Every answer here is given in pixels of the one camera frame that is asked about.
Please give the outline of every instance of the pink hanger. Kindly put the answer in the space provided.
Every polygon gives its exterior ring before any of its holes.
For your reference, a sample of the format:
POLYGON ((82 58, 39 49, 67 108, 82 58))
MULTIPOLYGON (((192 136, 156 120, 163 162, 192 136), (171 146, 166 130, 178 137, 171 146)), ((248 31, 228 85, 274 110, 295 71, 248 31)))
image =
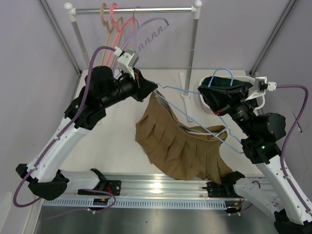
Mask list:
MULTIPOLYGON (((114 42, 113 42, 113 46, 112 47, 115 47, 116 46, 116 44, 117 44, 117 42, 118 42, 118 40, 119 40, 119 38, 120 38, 120 36, 121 36, 121 33, 122 33, 122 31, 126 28, 126 26, 130 23, 130 22, 132 22, 132 24, 133 24, 133 26, 132 26, 132 31, 131 31, 131 34, 134 32, 134 30, 136 29, 136 21, 135 21, 135 18, 134 17, 131 17, 131 18, 129 18, 122 26, 121 26, 121 28, 119 27, 119 23, 118 23, 118 21, 115 21, 114 20, 114 9, 116 8, 116 7, 118 7, 118 5, 117 5, 117 3, 112 3, 112 5, 111 5, 111 7, 110 7, 110 9, 109 9, 109 15, 110 15, 110 19, 111 19, 111 23, 112 23, 112 25, 113 26, 115 26, 116 27, 116 29, 117 29, 117 35, 115 36, 115 39, 114 39, 114 42)), ((107 58, 107 60, 106 60, 106 66, 108 65, 108 62, 109 62, 109 60, 110 60, 110 58, 111 58, 111 56, 112 56, 112 51, 110 51, 110 53, 109 53, 109 55, 108 55, 108 58, 107 58)))

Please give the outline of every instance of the metal frame pole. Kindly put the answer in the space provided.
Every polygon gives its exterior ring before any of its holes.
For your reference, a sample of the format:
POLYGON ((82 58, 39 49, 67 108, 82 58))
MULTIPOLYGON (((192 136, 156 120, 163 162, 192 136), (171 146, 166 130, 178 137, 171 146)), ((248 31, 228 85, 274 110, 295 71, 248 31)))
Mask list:
POLYGON ((193 67, 193 58, 194 58, 194 51, 195 51, 195 43, 196 43, 196 36, 197 36, 197 27, 198 27, 198 20, 200 16, 200 8, 202 6, 202 2, 200 0, 196 0, 194 3, 194 7, 196 9, 196 12, 194 13, 194 19, 193 19, 193 31, 192 31, 192 42, 191 42, 191 52, 190 52, 190 58, 189 58, 189 65, 186 71, 186 77, 185 77, 185 90, 189 90, 190 88, 190 82, 191 82, 191 74, 192 74, 192 67, 193 67))
MULTIPOLYGON (((116 8, 114 14, 127 14, 136 11, 139 13, 182 13, 182 12, 195 12, 193 6, 190 7, 161 7, 161 8, 116 8)), ((109 8, 104 9, 105 14, 109 14, 109 8)), ((100 9, 76 9, 76 15, 96 15, 100 13, 100 9)))
POLYGON ((47 19, 51 25, 51 28, 54 31, 55 35, 57 36, 64 52, 66 53, 71 65, 72 65, 72 67, 77 72, 77 74, 80 74, 80 69, 79 69, 78 63, 77 63, 77 61, 73 55, 73 52, 71 51, 62 31, 59 28, 59 25, 58 25, 54 15, 53 15, 51 9, 50 9, 49 4, 47 3, 46 0, 38 0, 38 3, 40 5, 40 7, 42 8, 45 16, 47 17, 47 19))
POLYGON ((252 69, 250 70, 250 75, 251 77, 255 76, 255 73, 257 71, 257 69, 259 68, 259 66, 261 65, 264 57, 266 56, 266 54, 268 53, 269 49, 271 48, 271 46, 273 45, 273 43, 275 42, 277 36, 279 35, 282 27, 284 26, 287 18, 289 17, 291 11, 294 9, 295 4, 298 2, 298 0, 289 0, 287 6, 285 7, 281 17, 279 18, 277 24, 275 25, 270 37, 268 38, 265 46, 263 47, 260 55, 258 56, 255 64, 253 65, 252 69))
POLYGON ((88 67, 89 64, 90 64, 90 58, 89 58, 87 49, 86 49, 86 47, 85 47, 85 45, 84 45, 84 42, 83 42, 83 39, 82 39, 80 30, 79 30, 79 27, 78 27, 78 24, 77 24, 77 20, 76 20, 76 9, 73 8, 73 5, 70 4, 69 2, 67 2, 67 3, 64 4, 64 8, 65 8, 65 10, 67 11, 67 14, 68 14, 68 16, 69 16, 70 22, 72 23, 72 27, 73 27, 74 32, 75 32, 75 34, 76 34, 76 37, 77 37, 77 40, 78 40, 80 49, 81 49, 81 51, 82 51, 82 55, 83 55, 84 61, 86 62, 86 65, 87 65, 87 67, 88 67))

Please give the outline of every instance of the white table surface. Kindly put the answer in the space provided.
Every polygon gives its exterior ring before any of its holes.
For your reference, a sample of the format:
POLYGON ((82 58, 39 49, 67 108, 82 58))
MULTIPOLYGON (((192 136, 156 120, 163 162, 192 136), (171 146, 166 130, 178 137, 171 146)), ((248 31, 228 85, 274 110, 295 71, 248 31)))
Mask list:
MULTIPOLYGON (((185 70, 141 70, 143 76, 162 85, 171 85, 180 87, 179 72, 185 70)), ((214 70, 193 70, 190 84, 190 90, 197 90, 199 81, 203 77, 213 74, 214 70)), ((227 76, 226 71, 219 71, 218 76, 227 76)), ((245 76, 244 71, 233 71, 235 76, 245 76)), ((83 71, 78 86, 77 95, 85 85, 84 78, 87 70, 83 71)), ((180 109, 185 111, 184 102, 181 97, 181 91, 174 89, 158 89, 170 102, 174 103, 180 109)), ((73 149, 67 159, 61 166, 62 170, 67 171, 86 171, 91 168, 97 168, 101 172, 107 173, 136 173, 136 174, 162 174, 162 172, 151 164, 141 146, 135 142, 136 126, 141 119, 149 98, 143 102, 137 102, 133 98, 128 98, 106 110, 107 116, 73 149)), ((201 106, 199 95, 191 95, 193 104, 193 118, 202 125, 209 127, 213 125, 222 125, 219 117, 206 113, 201 106)), ((189 123, 186 117, 173 108, 174 113, 180 122, 195 126, 195 123, 189 123)), ((232 121, 229 115, 224 119, 230 126, 232 133, 239 139, 246 138, 240 128, 232 121)), ((231 136, 228 136, 226 142, 242 151, 241 145, 231 136)), ((251 164, 249 159, 243 154, 238 154, 227 145, 220 147, 222 159, 234 171, 240 171, 245 175, 261 175, 262 173, 251 164)))

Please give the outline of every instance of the tan pleated skirt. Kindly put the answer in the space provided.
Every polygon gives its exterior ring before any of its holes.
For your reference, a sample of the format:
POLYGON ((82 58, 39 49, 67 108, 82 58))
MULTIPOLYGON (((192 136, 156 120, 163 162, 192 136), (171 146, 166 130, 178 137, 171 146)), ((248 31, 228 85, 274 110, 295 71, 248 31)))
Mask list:
MULTIPOLYGON (((221 184, 221 178, 233 172, 220 156, 222 142, 212 135, 188 133, 185 128, 206 133, 199 126, 190 128, 180 123, 169 104, 152 93, 142 119, 136 124, 136 141, 150 162, 166 175, 181 180, 197 176, 221 184)), ((208 129, 218 133, 224 128, 208 129)), ((219 137, 225 140, 227 133, 219 137)))

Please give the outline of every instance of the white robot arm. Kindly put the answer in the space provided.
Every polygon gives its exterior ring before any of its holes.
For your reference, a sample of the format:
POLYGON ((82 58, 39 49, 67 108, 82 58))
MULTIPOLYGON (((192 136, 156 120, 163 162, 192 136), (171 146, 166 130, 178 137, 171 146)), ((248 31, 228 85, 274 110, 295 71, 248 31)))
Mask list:
POLYGON ((280 155, 276 141, 286 135, 285 118, 276 113, 256 116, 253 107, 246 103, 266 91, 275 91, 276 83, 266 77, 255 79, 255 85, 248 90, 244 84, 231 87, 207 87, 198 90, 216 115, 229 114, 248 136, 242 139, 245 156, 270 182, 279 199, 269 196, 243 174, 234 172, 222 179, 226 190, 245 197, 275 220, 279 233, 312 233, 312 203, 289 172, 280 155))
MULTIPOLYGON (((53 200, 63 193, 80 194, 79 191, 85 189, 105 189, 106 178, 97 169, 66 172, 60 171, 59 167, 74 146, 106 116, 106 108, 128 97, 143 101, 157 88, 155 83, 144 79, 141 72, 134 68, 138 60, 136 54, 121 51, 117 47, 115 54, 119 56, 117 61, 123 70, 119 79, 113 77, 112 70, 108 67, 93 68, 85 102, 82 102, 84 87, 79 97, 74 99, 65 111, 64 119, 44 150, 28 164, 20 164, 16 168, 20 177, 29 182, 28 187, 33 194, 53 200), (81 103, 84 103, 82 111, 76 116, 81 103)), ((281 151, 275 142, 286 134, 285 118, 275 113, 256 116, 253 108, 245 102, 275 89, 276 83, 268 82, 266 78, 257 78, 251 90, 245 85, 209 88, 201 85, 198 88, 216 115, 230 114, 248 136, 242 140, 244 153, 268 179, 279 200, 270 197, 238 172, 228 175, 222 183, 230 185, 234 193, 245 197, 275 220, 274 224, 279 233, 286 233, 285 230, 312 233, 312 216, 309 209, 312 204, 291 173, 287 171, 287 178, 282 173, 281 151)))
POLYGON ((59 167, 75 145, 106 116, 106 108, 128 97, 143 101, 157 88, 155 83, 146 80, 134 68, 138 55, 118 47, 115 47, 114 54, 119 56, 117 61, 122 75, 115 79, 109 67, 93 68, 85 102, 82 100, 87 85, 65 111, 65 117, 44 150, 27 165, 20 164, 16 168, 18 174, 29 182, 28 187, 33 194, 53 200, 63 193, 87 194, 85 189, 105 188, 106 178, 97 169, 66 172, 60 171, 59 167), (84 105, 77 115, 81 103, 84 105))

